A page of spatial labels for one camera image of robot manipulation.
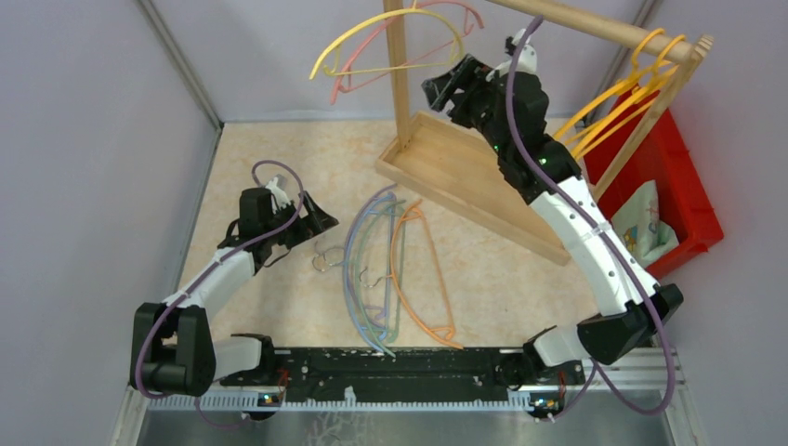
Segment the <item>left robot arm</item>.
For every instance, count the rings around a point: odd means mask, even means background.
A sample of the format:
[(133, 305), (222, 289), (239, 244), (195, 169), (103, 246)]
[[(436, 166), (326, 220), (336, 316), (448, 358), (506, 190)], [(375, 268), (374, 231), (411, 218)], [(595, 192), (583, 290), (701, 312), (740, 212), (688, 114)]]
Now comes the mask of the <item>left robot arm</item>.
[(130, 383), (152, 399), (201, 397), (212, 384), (243, 372), (258, 385), (279, 371), (270, 338), (235, 334), (214, 341), (210, 321), (263, 268), (272, 251), (307, 242), (338, 221), (303, 191), (290, 200), (274, 186), (244, 190), (239, 216), (231, 221), (210, 263), (181, 290), (160, 303), (144, 303), (133, 319)]

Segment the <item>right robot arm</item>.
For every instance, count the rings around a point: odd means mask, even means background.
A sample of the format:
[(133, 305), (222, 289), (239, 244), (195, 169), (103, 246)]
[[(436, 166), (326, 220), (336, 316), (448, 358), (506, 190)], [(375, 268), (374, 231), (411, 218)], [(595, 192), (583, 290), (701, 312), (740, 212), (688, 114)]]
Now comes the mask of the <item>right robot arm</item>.
[(601, 214), (580, 166), (548, 135), (548, 96), (538, 76), (506, 73), (467, 55), (421, 88), (432, 111), (483, 136), (505, 181), (557, 234), (597, 300), (597, 315), (545, 329), (524, 345), (527, 377), (546, 383), (569, 361), (611, 365), (652, 336), (664, 338), (683, 295), (637, 263)]

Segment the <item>light yellow hanger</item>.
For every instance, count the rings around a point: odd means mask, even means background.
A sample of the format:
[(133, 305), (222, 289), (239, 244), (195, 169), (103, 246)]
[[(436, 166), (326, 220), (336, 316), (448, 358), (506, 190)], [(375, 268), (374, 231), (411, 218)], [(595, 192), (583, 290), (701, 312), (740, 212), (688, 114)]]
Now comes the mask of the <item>light yellow hanger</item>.
[(328, 44), (325, 47), (325, 49), (321, 52), (321, 54), (316, 58), (309, 74), (309, 80), (313, 80), (316, 77), (319, 69), (322, 69), (326, 76), (337, 77), (340, 75), (363, 74), (363, 73), (372, 73), (372, 72), (392, 72), (392, 71), (405, 70), (407, 68), (426, 68), (426, 67), (440, 66), (439, 63), (430, 63), (430, 64), (417, 64), (417, 65), (398, 65), (396, 67), (358, 70), (358, 71), (344, 70), (341, 72), (338, 70), (338, 62), (340, 61), (340, 56), (341, 56), (341, 47), (343, 44), (346, 43), (346, 41), (350, 37), (369, 28), (372, 25), (376, 25), (384, 22), (387, 22), (388, 24), (392, 24), (394, 19), (403, 16), (410, 16), (410, 15), (421, 15), (421, 16), (434, 18), (435, 20), (440, 21), (452, 33), (453, 39), (450, 42), (450, 53), (449, 53), (450, 57), (448, 59), (449, 62), (458, 60), (459, 57), (464, 54), (465, 46), (464, 46), (463, 37), (459, 33), (458, 29), (451, 22), (449, 22), (443, 15), (421, 7), (404, 7), (404, 8), (394, 9), (388, 12), (383, 12), (378, 15), (372, 16), (371, 18), (356, 24), (355, 26), (351, 27), (347, 31), (337, 36), (336, 39), (332, 41), (330, 44)]

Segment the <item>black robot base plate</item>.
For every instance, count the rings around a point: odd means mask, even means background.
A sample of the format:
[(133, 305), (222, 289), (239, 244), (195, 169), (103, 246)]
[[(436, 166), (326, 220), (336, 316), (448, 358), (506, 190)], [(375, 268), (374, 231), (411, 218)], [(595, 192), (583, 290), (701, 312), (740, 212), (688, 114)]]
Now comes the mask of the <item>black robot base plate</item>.
[(283, 388), (287, 402), (339, 402), (351, 388), (361, 403), (505, 401), (526, 386), (585, 381), (579, 361), (539, 369), (521, 348), (272, 348), (260, 366), (221, 379), (226, 387)]

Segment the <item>green hanger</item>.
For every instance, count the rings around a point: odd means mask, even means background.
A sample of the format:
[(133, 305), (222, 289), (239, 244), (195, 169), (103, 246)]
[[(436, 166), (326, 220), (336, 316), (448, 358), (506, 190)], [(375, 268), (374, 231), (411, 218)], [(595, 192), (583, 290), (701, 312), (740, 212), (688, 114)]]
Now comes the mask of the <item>green hanger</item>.
[[(396, 296), (394, 285), (399, 285), (400, 280), (394, 279), (392, 276), (393, 267), (391, 265), (390, 255), (395, 253), (395, 249), (391, 247), (391, 243), (394, 240), (396, 223), (404, 212), (404, 208), (402, 207), (403, 204), (404, 200), (398, 200), (394, 194), (390, 193), (373, 202), (361, 215), (361, 222), (359, 223), (359, 227), (361, 227), (369, 216), (373, 217), (372, 222), (364, 227), (364, 231), (361, 234), (354, 263), (356, 271), (352, 290), (356, 292), (356, 301), (359, 308), (358, 330), (367, 344), (380, 351), (387, 350), (386, 343), (393, 343), (399, 336), (401, 303)], [(361, 268), (362, 255), (366, 251), (366, 245), (370, 234), (374, 231), (377, 221), (381, 218), (388, 220), (386, 270), (385, 274), (378, 277), (374, 283), (368, 283), (364, 279), (364, 273), (368, 268)], [(381, 281), (385, 282), (383, 305), (376, 306), (365, 303), (362, 298), (361, 289), (374, 288)]]

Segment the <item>orange hanger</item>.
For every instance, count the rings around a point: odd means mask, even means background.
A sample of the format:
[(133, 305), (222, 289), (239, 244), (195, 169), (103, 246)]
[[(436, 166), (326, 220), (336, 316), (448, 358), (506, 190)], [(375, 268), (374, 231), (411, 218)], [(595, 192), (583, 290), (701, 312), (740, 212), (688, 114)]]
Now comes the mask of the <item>orange hanger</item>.
[[(423, 202), (422, 199), (417, 199), (414, 202), (412, 202), (404, 209), (403, 213), (397, 218), (395, 222), (394, 229), (391, 234), (391, 241), (389, 242), (388, 266), (390, 268), (390, 273), (388, 274), (387, 277), (392, 280), (392, 284), (399, 302), (405, 308), (411, 320), (419, 327), (419, 329), (423, 333), (425, 333), (431, 339), (433, 339), (437, 343), (447, 348), (462, 350), (465, 349), (465, 347), (462, 344), (453, 340), (457, 331), (456, 324), (454, 321), (454, 316), (453, 316), (453, 309), (449, 298), (449, 293), (447, 290), (442, 267), (440, 265), (440, 259), (439, 259), (437, 247), (434, 242), (434, 238), (432, 236), (432, 232), (428, 224), (427, 217), (424, 211), (420, 207), (420, 204), (422, 202)], [(430, 258), (434, 266), (434, 270), (436, 273), (436, 278), (438, 280), (438, 285), (440, 290), (440, 299), (445, 309), (445, 315), (447, 318), (447, 323), (444, 326), (427, 325), (424, 322), (424, 320), (413, 309), (413, 307), (411, 306), (408, 300), (407, 295), (404, 293), (401, 286), (402, 267), (398, 267), (396, 263), (401, 262), (403, 258), (402, 258), (401, 250), (400, 251), (397, 250), (397, 244), (401, 241), (401, 233), (404, 231), (406, 224), (412, 221), (418, 221), (421, 223), (422, 228), (427, 237), (427, 248), (429, 250)]]

